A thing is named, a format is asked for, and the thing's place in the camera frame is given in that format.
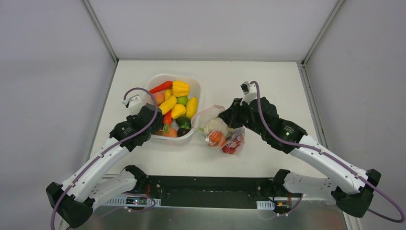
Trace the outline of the clear pink-dotted zip bag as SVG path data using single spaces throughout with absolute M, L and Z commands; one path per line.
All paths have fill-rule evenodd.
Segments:
M 225 108 L 213 105 L 195 114 L 192 127 L 203 137 L 205 144 L 219 152 L 229 155 L 239 155 L 245 145 L 245 128 L 230 128 L 219 117 Z

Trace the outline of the orange pumpkin toy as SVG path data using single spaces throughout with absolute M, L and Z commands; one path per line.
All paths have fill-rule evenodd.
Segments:
M 226 137 L 220 131 L 213 131 L 207 136 L 206 143 L 210 147 L 222 148 L 226 144 Z

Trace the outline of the red cherry bunch green stem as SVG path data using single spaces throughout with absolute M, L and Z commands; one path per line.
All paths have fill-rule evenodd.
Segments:
M 243 134 L 236 136 L 222 147 L 222 152 L 230 155 L 239 154 L 245 145 L 245 136 Z

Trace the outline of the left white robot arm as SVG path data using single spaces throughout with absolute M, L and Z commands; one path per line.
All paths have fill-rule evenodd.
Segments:
M 99 151 L 72 176 L 60 184 L 52 182 L 46 188 L 53 208 L 51 229 L 55 229 L 57 215 L 75 229 L 117 195 L 129 191 L 142 193 L 147 175 L 134 165 L 126 166 L 118 176 L 105 182 L 101 179 L 123 157 L 149 141 L 163 127 L 162 120 L 163 114 L 156 105 L 142 106 L 138 114 L 116 124 Z

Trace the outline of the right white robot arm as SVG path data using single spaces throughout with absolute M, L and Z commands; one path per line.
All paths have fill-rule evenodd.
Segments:
M 260 135 L 272 148 L 294 156 L 325 175 L 315 178 L 280 169 L 272 179 L 272 191 L 277 196 L 287 193 L 307 194 L 334 202 L 343 212 L 362 218 L 373 199 L 372 185 L 377 186 L 381 174 L 364 170 L 338 158 L 317 143 L 296 123 L 284 120 L 276 106 L 265 97 L 251 103 L 235 98 L 231 106 L 219 114 L 230 128 L 245 127 Z

